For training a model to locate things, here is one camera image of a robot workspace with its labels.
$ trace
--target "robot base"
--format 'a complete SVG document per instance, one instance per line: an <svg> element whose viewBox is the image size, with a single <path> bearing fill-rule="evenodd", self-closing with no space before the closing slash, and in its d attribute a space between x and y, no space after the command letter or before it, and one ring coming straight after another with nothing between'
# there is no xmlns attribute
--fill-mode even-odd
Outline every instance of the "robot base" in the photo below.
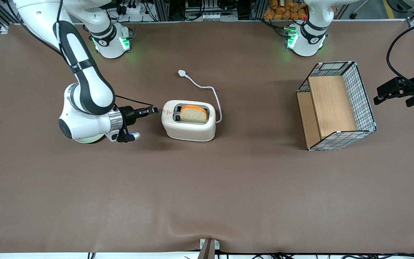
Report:
<svg viewBox="0 0 414 259"><path fill-rule="evenodd" d="M294 23L284 28L284 35L288 38L284 39L285 50L292 50L299 56L310 57L317 53L322 47L325 36L316 44L310 44L300 33L300 25Z"/></svg>
<svg viewBox="0 0 414 259"><path fill-rule="evenodd" d="M107 59L116 59L126 52L129 53L132 46L133 31L120 23L113 24L116 26L117 32L108 46L101 46L92 38L97 53L102 54Z"/></svg>

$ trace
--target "power cord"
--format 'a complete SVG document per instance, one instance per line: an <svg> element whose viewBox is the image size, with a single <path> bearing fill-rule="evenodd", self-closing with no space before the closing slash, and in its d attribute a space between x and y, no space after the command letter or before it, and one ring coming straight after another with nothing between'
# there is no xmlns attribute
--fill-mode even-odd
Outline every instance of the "power cord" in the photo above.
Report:
<svg viewBox="0 0 414 259"><path fill-rule="evenodd" d="M292 18L290 18L294 23L298 24L299 26L303 25L302 23L297 23L295 20L293 20Z"/></svg>
<svg viewBox="0 0 414 259"><path fill-rule="evenodd" d="M131 39L135 38L135 36L137 35L137 29L138 29L138 23L135 25L135 29L133 30Z"/></svg>
<svg viewBox="0 0 414 259"><path fill-rule="evenodd" d="M402 78L404 81L406 81L407 83L409 83L410 85L414 86L414 83L411 82L407 77L404 77L403 75L401 75L391 64L391 61L389 60L389 56L391 55L391 50L394 47L394 45L396 44L396 42L402 37L404 36L406 33L408 33L409 31L414 30L414 26L406 29L404 32L402 32L401 34L399 34L399 36L397 36L394 41L391 43L391 45L389 46L389 49L387 51L386 54L386 63L387 66L389 66L389 68L392 70L392 72L394 72L394 74L396 74L398 77Z"/></svg>
<svg viewBox="0 0 414 259"><path fill-rule="evenodd" d="M271 27L277 35L281 36L282 38L286 38L286 36L281 34L273 24L271 24Z"/></svg>
<svg viewBox="0 0 414 259"><path fill-rule="evenodd" d="M205 9L206 9L206 1L202 0L202 4L199 7L199 13L197 14L196 17L194 17L194 19L189 19L189 21L196 20L196 19L200 18L204 14Z"/></svg>
<svg viewBox="0 0 414 259"><path fill-rule="evenodd" d="M136 103L140 103L140 104L144 104L144 105L148 105L148 107L147 108L151 108L151 107L153 107L154 105L153 104L151 104L151 103L145 103L145 102L141 102L141 101L137 101L137 100L133 100L133 99L130 99L130 98L127 98L127 97L123 97L123 96L120 96L120 95L115 95L117 98L121 98L121 99L125 99L125 100L128 100L128 101L132 101L132 102L136 102Z"/></svg>
<svg viewBox="0 0 414 259"><path fill-rule="evenodd" d="M388 259L389 257L392 257L392 256L406 256L406 257L413 257L414 258L414 254L395 253L395 254L390 254L390 255L383 256L383 257L378 257L377 254L367 254L367 255L358 254L357 256L348 254L348 255L343 256L341 259L348 259L348 258L353 258L353 259Z"/></svg>
<svg viewBox="0 0 414 259"><path fill-rule="evenodd" d="M228 12L230 15L229 16L233 16L233 17L237 17L237 18L242 18L242 17L247 17L247 16L250 16L250 13L248 13L248 14L245 14L245 15L234 15L233 13L231 13L231 12Z"/></svg>
<svg viewBox="0 0 414 259"><path fill-rule="evenodd" d="M217 105L218 105L218 111L220 112L220 119L216 121L216 123L219 123L222 119L223 119L223 115L221 113L221 106L220 106L220 101L218 100L218 96L217 96L217 92L215 91L215 88L211 87L211 86L200 86L198 85L196 82L194 82L193 79L191 79L191 77L189 77L189 75L186 74L186 71L184 70L179 70L179 76L181 77L186 77L187 79L189 79L195 86L202 88L202 89L211 89L213 91L213 94L215 95L215 99L217 99Z"/></svg>
<svg viewBox="0 0 414 259"><path fill-rule="evenodd" d="M331 258L331 255L329 254L328 256L327 256L327 259L330 259ZM316 259L319 259L319 256L316 254Z"/></svg>
<svg viewBox="0 0 414 259"><path fill-rule="evenodd" d="M156 17L154 16L153 12L151 11L150 5L148 5L147 0L143 0L143 5L145 6L145 9L148 11L148 15L153 19L153 21L157 22Z"/></svg>
<svg viewBox="0 0 414 259"><path fill-rule="evenodd" d="M269 27L273 27L274 26L275 28L284 29L284 27L273 25L271 21L267 22L266 20L264 20L262 18L253 18L252 20L261 21L262 23L266 24Z"/></svg>
<svg viewBox="0 0 414 259"><path fill-rule="evenodd" d="M251 255L254 256L254 259L264 259L264 255L271 256L272 259L294 259L293 256L297 254L284 254L284 253L263 253L263 254L245 254L245 253L227 253L223 251L215 251L215 254L217 255L225 255L226 259L229 259L229 255Z"/></svg>

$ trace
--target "brown tablecloth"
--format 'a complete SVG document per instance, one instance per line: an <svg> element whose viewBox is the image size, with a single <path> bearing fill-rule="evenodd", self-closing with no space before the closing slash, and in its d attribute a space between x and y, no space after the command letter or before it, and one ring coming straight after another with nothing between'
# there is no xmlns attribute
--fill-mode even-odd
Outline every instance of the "brown tablecloth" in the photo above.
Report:
<svg viewBox="0 0 414 259"><path fill-rule="evenodd" d="M57 121L74 76L11 26L0 36L0 252L181 251L212 237L227 252L414 253L414 107L373 106L378 132L309 152L295 95L317 62L355 60L373 102L394 77L387 48L406 28L334 22L303 58L258 22L142 24L130 54L93 53L116 93L159 108L215 105L178 77L185 69L217 89L223 122L211 142L194 143L166 136L153 115L132 126L134 143L86 145ZM414 75L414 31L391 60Z"/></svg>

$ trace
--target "wire mesh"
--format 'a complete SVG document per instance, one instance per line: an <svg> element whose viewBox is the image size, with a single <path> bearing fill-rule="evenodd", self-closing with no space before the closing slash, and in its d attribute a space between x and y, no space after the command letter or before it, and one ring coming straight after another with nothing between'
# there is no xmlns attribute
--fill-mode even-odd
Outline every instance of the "wire mesh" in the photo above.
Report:
<svg viewBox="0 0 414 259"><path fill-rule="evenodd" d="M360 78L357 65L351 66L343 74L349 100L355 116L357 127L362 131L376 131L376 123L373 119L368 96Z"/></svg>
<svg viewBox="0 0 414 259"><path fill-rule="evenodd" d="M329 77L329 76L340 76L354 61L346 62L325 62L318 63L312 69L309 76L306 77L303 84L299 87L298 92L309 92L309 77Z"/></svg>
<svg viewBox="0 0 414 259"><path fill-rule="evenodd" d="M298 92L309 92L309 77L325 76L343 76L358 131L336 131L312 146L309 151L340 150L376 131L371 106L355 61L316 64Z"/></svg>

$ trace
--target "bread roll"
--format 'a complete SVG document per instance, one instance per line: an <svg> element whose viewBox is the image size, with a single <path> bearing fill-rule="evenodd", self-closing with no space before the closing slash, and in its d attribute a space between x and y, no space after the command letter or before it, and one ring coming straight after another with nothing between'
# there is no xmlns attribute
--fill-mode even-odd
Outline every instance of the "bread roll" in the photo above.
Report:
<svg viewBox="0 0 414 259"><path fill-rule="evenodd" d="M293 0L285 0L285 8L287 10L295 8L295 6L298 8L298 3L293 2Z"/></svg>
<svg viewBox="0 0 414 259"><path fill-rule="evenodd" d="M180 110L180 121L206 123L207 112L196 105L183 105Z"/></svg>
<svg viewBox="0 0 414 259"><path fill-rule="evenodd" d="M290 18L290 11L287 10L283 15L282 15L282 20L288 20Z"/></svg>
<svg viewBox="0 0 414 259"><path fill-rule="evenodd" d="M272 10L276 10L276 8L279 7L279 1L277 1L277 0L269 0L268 3L269 3L269 7Z"/></svg>
<svg viewBox="0 0 414 259"><path fill-rule="evenodd" d="M290 7L290 11L291 11L291 12L296 12L296 11L298 11L298 7L299 7L299 4L298 4L298 3L296 3L296 2L294 2L294 5L293 5L292 7Z"/></svg>
<svg viewBox="0 0 414 259"><path fill-rule="evenodd" d="M281 19L282 19L282 14L277 14L277 13L275 13L275 14L274 14L274 19L275 19L275 20L281 20Z"/></svg>
<svg viewBox="0 0 414 259"><path fill-rule="evenodd" d="M269 20L272 20L273 18L274 18L274 11L271 9L266 9L263 14L263 19L269 21Z"/></svg>
<svg viewBox="0 0 414 259"><path fill-rule="evenodd" d="M335 5L332 5L332 10L335 12L334 13L334 16L335 16L335 18L338 16L338 8L336 8L336 6Z"/></svg>
<svg viewBox="0 0 414 259"><path fill-rule="evenodd" d="M276 9L276 14L280 14L280 15L282 15L282 14L284 14L286 11L287 11L287 10L285 9L285 7L283 7L283 6L279 6L279 7Z"/></svg>
<svg viewBox="0 0 414 259"><path fill-rule="evenodd" d="M300 9L298 11L298 19L302 20L304 17L306 17L306 10Z"/></svg>
<svg viewBox="0 0 414 259"><path fill-rule="evenodd" d="M291 12L290 13L290 19L292 19L292 20L298 20L298 13Z"/></svg>

